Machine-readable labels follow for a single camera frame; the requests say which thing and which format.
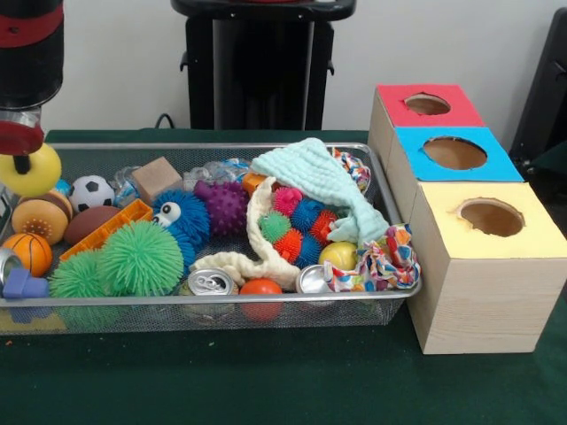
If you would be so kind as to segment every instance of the yellow square lid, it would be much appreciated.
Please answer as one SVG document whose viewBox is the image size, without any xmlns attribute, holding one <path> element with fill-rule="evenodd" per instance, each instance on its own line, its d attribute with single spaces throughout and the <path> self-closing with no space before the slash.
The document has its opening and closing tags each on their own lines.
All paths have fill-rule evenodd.
<svg viewBox="0 0 567 425">
<path fill-rule="evenodd" d="M 567 240 L 528 183 L 420 186 L 451 258 L 567 258 Z"/>
</svg>

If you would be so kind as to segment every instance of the green koosh ball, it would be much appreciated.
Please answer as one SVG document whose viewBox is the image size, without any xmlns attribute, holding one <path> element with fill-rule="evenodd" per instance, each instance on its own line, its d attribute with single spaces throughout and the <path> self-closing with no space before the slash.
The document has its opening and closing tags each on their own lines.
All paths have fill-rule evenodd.
<svg viewBox="0 0 567 425">
<path fill-rule="evenodd" d="M 291 229 L 290 219 L 277 211 L 262 217 L 258 225 L 262 236 L 270 243 L 276 243 Z"/>
<path fill-rule="evenodd" d="M 59 263 L 50 278 L 50 295 L 55 298 L 107 297 L 97 275 L 98 251 L 84 251 Z M 113 305 L 57 307 L 71 332 L 97 332 L 112 326 L 124 307 Z"/>
<path fill-rule="evenodd" d="M 113 296 L 163 296 L 174 290 L 183 275 L 183 255 L 166 229 L 138 221 L 106 240 L 97 271 Z"/>
</svg>

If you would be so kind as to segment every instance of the black cable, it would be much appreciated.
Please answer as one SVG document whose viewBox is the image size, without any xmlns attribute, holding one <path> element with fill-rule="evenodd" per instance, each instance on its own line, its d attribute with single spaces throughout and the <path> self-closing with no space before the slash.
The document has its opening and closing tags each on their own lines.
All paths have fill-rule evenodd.
<svg viewBox="0 0 567 425">
<path fill-rule="evenodd" d="M 168 113 L 162 113 L 158 120 L 156 121 L 156 125 L 154 126 L 154 128 L 159 128 L 159 126 L 161 126 L 161 121 L 163 120 L 167 120 L 167 122 L 169 123 L 169 127 L 170 128 L 175 128 L 175 123 L 174 121 L 171 119 L 171 117 L 169 116 Z"/>
</svg>

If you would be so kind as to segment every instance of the yellow ring toy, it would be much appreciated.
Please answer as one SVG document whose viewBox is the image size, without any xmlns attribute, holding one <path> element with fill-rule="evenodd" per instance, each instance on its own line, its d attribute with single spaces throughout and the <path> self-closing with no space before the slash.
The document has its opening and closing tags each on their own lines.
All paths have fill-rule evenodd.
<svg viewBox="0 0 567 425">
<path fill-rule="evenodd" d="M 0 155 L 0 182 L 16 195 L 39 197 L 55 187 L 61 178 L 61 159 L 53 148 L 43 144 L 29 155 L 31 169 L 19 174 L 13 156 Z"/>
</svg>

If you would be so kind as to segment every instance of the orange basketball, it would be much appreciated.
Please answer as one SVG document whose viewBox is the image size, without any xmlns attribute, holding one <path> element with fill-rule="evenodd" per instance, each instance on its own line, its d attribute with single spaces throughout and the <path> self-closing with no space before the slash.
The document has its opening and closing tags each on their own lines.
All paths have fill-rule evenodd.
<svg viewBox="0 0 567 425">
<path fill-rule="evenodd" d="M 2 245 L 16 253 L 33 277 L 43 276 L 51 267 L 53 252 L 45 238 L 33 233 L 17 233 Z"/>
</svg>

